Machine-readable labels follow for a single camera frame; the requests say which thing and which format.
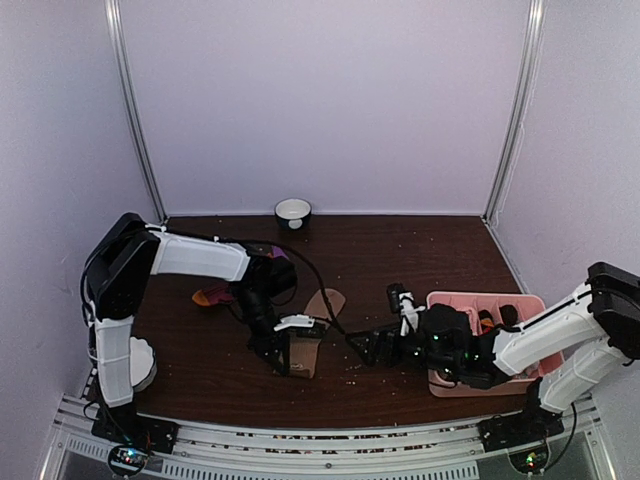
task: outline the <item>brown wooden floor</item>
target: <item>brown wooden floor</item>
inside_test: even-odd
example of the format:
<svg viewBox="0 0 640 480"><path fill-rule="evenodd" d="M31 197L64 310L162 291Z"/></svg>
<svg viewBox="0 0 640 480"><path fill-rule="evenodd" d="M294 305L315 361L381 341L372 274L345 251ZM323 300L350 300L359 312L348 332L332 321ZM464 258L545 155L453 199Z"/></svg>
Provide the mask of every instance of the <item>brown wooden floor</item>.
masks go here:
<svg viewBox="0 0 640 480"><path fill-rule="evenodd" d="M348 331L390 323L385 289L401 281L418 299L433 290L517 292L484 225L471 217L314 217L283 232L271 217L176 218L171 226L235 238L285 242L307 254L327 287L341 291ZM317 285L298 267L301 312ZM158 375L138 395L143 413L255 427L420 424L521 408L522 397L439 399L426 373L362 367L335 331L320 347L313 380L282 378L246 347L248 329L222 308L199 310L191 295L209 281L152 278L134 333L156 349Z"/></svg>

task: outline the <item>lavender wall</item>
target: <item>lavender wall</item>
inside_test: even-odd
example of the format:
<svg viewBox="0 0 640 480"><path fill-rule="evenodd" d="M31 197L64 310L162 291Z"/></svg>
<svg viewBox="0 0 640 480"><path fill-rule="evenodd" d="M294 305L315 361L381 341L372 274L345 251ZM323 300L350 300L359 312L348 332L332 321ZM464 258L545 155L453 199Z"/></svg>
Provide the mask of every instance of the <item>lavender wall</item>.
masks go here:
<svg viewBox="0 0 640 480"><path fill-rule="evenodd" d="M606 260L640 274L640 3L550 2L535 93L497 231L555 302ZM595 390L622 478L636 479L640 372Z"/></svg>
<svg viewBox="0 0 640 480"><path fill-rule="evenodd" d="M80 268L125 210L152 218L100 0L0 2L0 477L34 474L88 372Z"/></svg>
<svg viewBox="0 0 640 480"><path fill-rule="evenodd" d="M528 0L129 0L142 124L172 214L480 213Z"/></svg>

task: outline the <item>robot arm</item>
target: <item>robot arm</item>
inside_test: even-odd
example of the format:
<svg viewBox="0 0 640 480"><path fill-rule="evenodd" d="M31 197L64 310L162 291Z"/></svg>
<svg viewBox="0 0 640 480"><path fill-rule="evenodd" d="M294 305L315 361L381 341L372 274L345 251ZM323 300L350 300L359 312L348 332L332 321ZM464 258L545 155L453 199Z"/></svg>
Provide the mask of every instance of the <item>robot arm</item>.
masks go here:
<svg viewBox="0 0 640 480"><path fill-rule="evenodd" d="M289 369L286 329L314 325L310 317L280 318L273 310L271 297L297 282L288 259L271 258L218 238L172 233L146 224L136 214L123 215L91 253L82 278L83 310L90 327L103 415L115 424L110 433L94 432L98 436L114 440L125 431L135 437L152 429L141 426L135 413L130 339L149 277L165 273L229 282L242 321L251 331L248 346L282 375Z"/></svg>
<svg viewBox="0 0 640 480"><path fill-rule="evenodd" d="M388 294L400 324L347 338L369 365L410 361L488 389L586 342L562 367L531 385L523 412L479 424L487 451L562 432L562 412L572 402L618 365L640 358L640 278L606 263L591 266L583 285L536 317L481 336L472 335L463 312L438 304L420 310L398 284Z"/></svg>

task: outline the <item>black cable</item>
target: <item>black cable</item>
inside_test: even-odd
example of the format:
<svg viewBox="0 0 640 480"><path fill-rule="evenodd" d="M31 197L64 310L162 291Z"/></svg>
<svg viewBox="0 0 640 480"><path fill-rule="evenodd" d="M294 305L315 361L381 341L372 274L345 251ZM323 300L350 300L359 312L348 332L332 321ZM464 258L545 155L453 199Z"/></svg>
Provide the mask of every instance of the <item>black cable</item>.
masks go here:
<svg viewBox="0 0 640 480"><path fill-rule="evenodd" d="M92 405L95 405L96 403L98 403L97 400L92 400L91 402L87 403L84 407L82 407L82 414L84 415L85 418L88 418L89 420L92 420L92 421L96 420L96 418L91 418L89 415L87 415L87 409Z"/></svg>
<svg viewBox="0 0 640 480"><path fill-rule="evenodd" d="M295 255L296 257L298 257L307 267L309 267L311 272L313 272L314 276L316 277L316 280L318 281L318 286L320 287L320 294L322 295L322 301L325 307L327 308L327 313L329 313L329 319L326 319L326 320L331 326L333 326L336 330L338 330L338 332L340 332L342 335L346 334L344 328L342 328L342 325L340 325L340 322L338 322L338 319L336 318L336 315L333 312L333 307L331 306L331 302L329 301L329 297L327 296L327 290L326 290L326 287L324 286L324 281L322 280L322 276L320 275L320 272L318 271L316 266L311 262L311 260L305 257L302 253L298 252L294 248L289 247L288 245L284 245L278 242L273 242L271 240L245 240L245 239L238 240L233 238L225 238L225 239L220 239L220 242L221 243L238 243L240 245L243 245L243 244L270 245L272 247L278 247L284 250L285 252L289 252L292 255Z"/></svg>
<svg viewBox="0 0 640 480"><path fill-rule="evenodd" d="M273 300L271 301L271 305L273 305L274 307L284 307L285 305L288 305L289 303L291 303L293 301L293 299L296 297L296 293L298 293L298 283L296 282L296 284L293 286L293 291L291 292L291 295L289 296L289 298L287 298L284 302L282 303L277 303L274 302Z"/></svg>
<svg viewBox="0 0 640 480"><path fill-rule="evenodd" d="M100 404L100 411L104 412L107 414L107 416L109 417L109 420L111 420L111 423L113 423L115 425L115 427L120 430L120 433L122 433L122 436L124 437L124 439L128 442L126 445L127 446L133 446L133 440L131 438L131 436L129 435L129 433L120 426L120 424L118 422L116 422L116 419L113 418L113 415L111 415L111 412L109 411L109 407L107 407L107 405L104 403L104 399L102 397L98 397L100 400L98 400L98 403Z"/></svg>
<svg viewBox="0 0 640 480"><path fill-rule="evenodd" d="M578 300L586 297L587 295L591 295L592 291L588 290L586 292L581 293L580 295L578 295ZM553 310L550 311L546 311L545 310L545 314L536 318L535 320L531 321L530 323L527 323L524 327L522 327L523 330L526 330L527 328L531 328L534 325L536 325L537 323L541 322L542 320L549 318L551 315L553 315L554 313L558 313L560 310L562 310L565 307L568 307L569 305L575 303L575 300L572 298L571 300L566 301L565 303L562 303L560 305L558 305L557 307L555 307Z"/></svg>
<svg viewBox="0 0 640 480"><path fill-rule="evenodd" d="M562 449L562 451L558 454L556 459L553 462L551 462L549 465L544 467L545 473L548 472L549 470L551 470L551 468L555 467L558 464L558 462L560 461L560 459L562 459L563 455L565 453L567 453L567 450L569 449L569 445L571 445L571 440L573 440L573 436L576 433L576 427L578 425L578 412L576 411L576 404L575 403L571 404L571 409L573 410L573 426L571 427L571 433L569 434L569 439L567 440L567 443L565 444L565 446Z"/></svg>

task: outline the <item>pink container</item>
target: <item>pink container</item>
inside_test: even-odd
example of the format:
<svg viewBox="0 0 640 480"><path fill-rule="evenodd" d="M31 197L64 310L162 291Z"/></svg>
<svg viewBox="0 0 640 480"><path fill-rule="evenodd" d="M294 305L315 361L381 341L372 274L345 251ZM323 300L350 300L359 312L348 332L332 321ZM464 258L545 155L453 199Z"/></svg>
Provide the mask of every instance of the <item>pink container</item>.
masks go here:
<svg viewBox="0 0 640 480"><path fill-rule="evenodd" d="M474 335L482 333L478 312L488 310L494 323L502 323L500 307L513 305L518 310L518 319L522 322L544 311L545 306L539 297L535 295L510 295L497 293L458 293L458 292L431 292L427 297L427 306L436 303L450 305L456 310L466 312L469 315L471 331ZM486 397L495 395L520 395L526 392L527 387L536 378L554 371L564 363L562 352L556 353L540 361L537 368L528 372L526 378L514 378L513 380L498 385L489 390L478 390L467 385L458 385L444 380L435 370L429 370L429 389L436 397Z"/></svg>

